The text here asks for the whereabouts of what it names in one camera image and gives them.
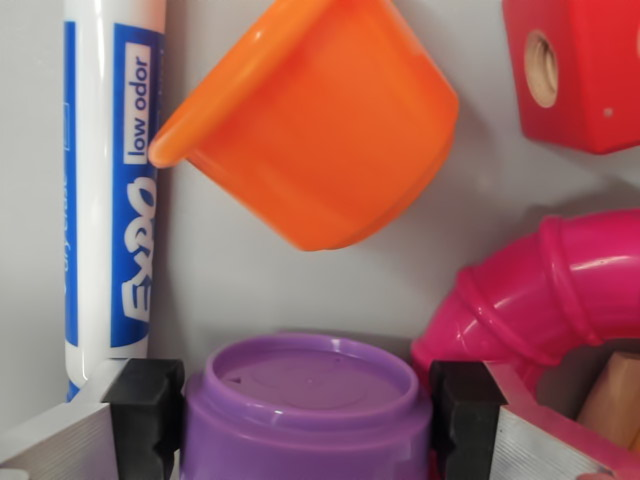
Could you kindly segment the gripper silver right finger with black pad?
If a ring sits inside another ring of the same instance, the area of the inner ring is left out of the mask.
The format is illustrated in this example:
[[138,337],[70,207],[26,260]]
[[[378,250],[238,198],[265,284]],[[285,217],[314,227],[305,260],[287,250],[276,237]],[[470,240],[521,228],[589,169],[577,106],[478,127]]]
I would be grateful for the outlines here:
[[436,361],[429,371],[438,479],[614,479],[614,470],[514,410],[488,365]]

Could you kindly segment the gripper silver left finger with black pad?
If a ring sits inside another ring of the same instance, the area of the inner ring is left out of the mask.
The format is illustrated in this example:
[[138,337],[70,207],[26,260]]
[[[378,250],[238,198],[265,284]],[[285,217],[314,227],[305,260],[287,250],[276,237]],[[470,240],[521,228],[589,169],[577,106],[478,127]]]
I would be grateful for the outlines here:
[[2,434],[2,478],[171,478],[184,380],[177,359],[102,362],[73,399]]

